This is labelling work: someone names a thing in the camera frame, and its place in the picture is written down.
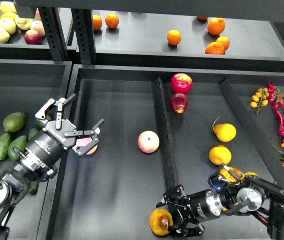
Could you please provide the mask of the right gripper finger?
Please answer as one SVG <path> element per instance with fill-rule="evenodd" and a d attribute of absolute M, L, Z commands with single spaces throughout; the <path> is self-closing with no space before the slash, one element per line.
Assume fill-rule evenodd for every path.
<path fill-rule="evenodd" d="M 168 231 L 177 232 L 182 234 L 184 237 L 197 237 L 202 236 L 204 233 L 204 226 L 202 224 L 196 224 L 194 227 L 187 227 L 191 223 L 190 218 L 185 218 L 180 224 L 173 224 L 168 227 Z"/>
<path fill-rule="evenodd" d="M 163 198 L 156 204 L 156 207 L 165 205 L 174 206 L 176 208 L 186 208 L 189 205 L 189 197 L 184 191 L 183 185 L 177 185 L 170 188 L 163 194 Z"/>

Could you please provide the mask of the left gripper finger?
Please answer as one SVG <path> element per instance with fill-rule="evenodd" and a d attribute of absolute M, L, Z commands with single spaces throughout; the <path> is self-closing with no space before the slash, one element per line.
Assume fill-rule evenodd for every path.
<path fill-rule="evenodd" d="M 79 157 L 85 155 L 89 151 L 91 151 L 95 146 L 99 144 L 99 138 L 98 135 L 100 134 L 100 129 L 99 127 L 104 123 L 104 119 L 100 119 L 93 127 L 91 130 L 73 130 L 73 131 L 67 131 L 64 133 L 65 138 L 74 138 L 75 143 L 72 145 L 74 151 L 77 153 Z M 85 146 L 78 146 L 77 145 L 77 140 L 78 139 L 83 139 L 83 138 L 88 138 L 90 137 L 92 140 L 86 144 Z"/>
<path fill-rule="evenodd" d="M 35 114 L 35 118 L 39 120 L 46 120 L 46 116 L 49 110 L 52 108 L 57 108 L 56 110 L 56 119 L 55 119 L 55 128 L 62 128 L 62 120 L 63 120 L 63 112 L 64 108 L 67 107 L 74 99 L 76 98 L 76 94 L 73 93 L 68 98 L 60 98 L 59 100 L 55 100 L 50 98 Z"/>

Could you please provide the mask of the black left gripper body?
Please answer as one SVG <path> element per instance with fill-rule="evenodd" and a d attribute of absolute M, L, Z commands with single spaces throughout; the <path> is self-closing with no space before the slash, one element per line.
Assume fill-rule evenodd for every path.
<path fill-rule="evenodd" d="M 62 120 L 61 129 L 56 129 L 56 122 L 47 122 L 44 129 L 26 143 L 25 167 L 31 172 L 45 173 L 55 168 L 55 163 L 76 143 L 74 136 L 64 133 L 76 130 L 69 120 Z"/>

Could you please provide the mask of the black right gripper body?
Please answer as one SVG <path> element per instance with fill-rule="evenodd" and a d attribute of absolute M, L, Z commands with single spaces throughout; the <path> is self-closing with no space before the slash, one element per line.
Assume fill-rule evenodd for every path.
<path fill-rule="evenodd" d="M 179 199 L 178 211 L 189 222 L 206 222 L 220 217 L 221 205 L 212 190 L 203 190 Z"/>

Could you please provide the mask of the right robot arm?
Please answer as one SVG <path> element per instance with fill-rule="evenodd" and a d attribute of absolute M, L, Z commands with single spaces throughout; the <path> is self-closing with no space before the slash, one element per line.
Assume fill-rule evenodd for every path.
<path fill-rule="evenodd" d="M 272 240 L 284 240 L 284 188 L 253 173 L 237 173 L 226 164 L 209 175 L 209 189 L 186 194 L 183 185 L 167 190 L 150 218 L 158 236 L 171 232 L 184 237 L 203 235 L 203 222 L 225 216 L 253 216 Z"/>

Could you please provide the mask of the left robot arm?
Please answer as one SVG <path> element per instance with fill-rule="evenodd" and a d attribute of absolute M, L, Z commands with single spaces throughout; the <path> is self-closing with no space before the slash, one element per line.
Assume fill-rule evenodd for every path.
<path fill-rule="evenodd" d="M 25 151 L 12 148 L 20 160 L 0 172 L 0 240 L 8 238 L 7 222 L 16 205 L 28 194 L 32 182 L 52 179 L 58 172 L 56 162 L 69 150 L 83 156 L 99 143 L 98 135 L 104 119 L 100 119 L 91 130 L 77 130 L 63 117 L 64 108 L 75 98 L 76 94 L 59 100 L 49 99 L 35 115 L 44 127 L 26 143 Z"/>

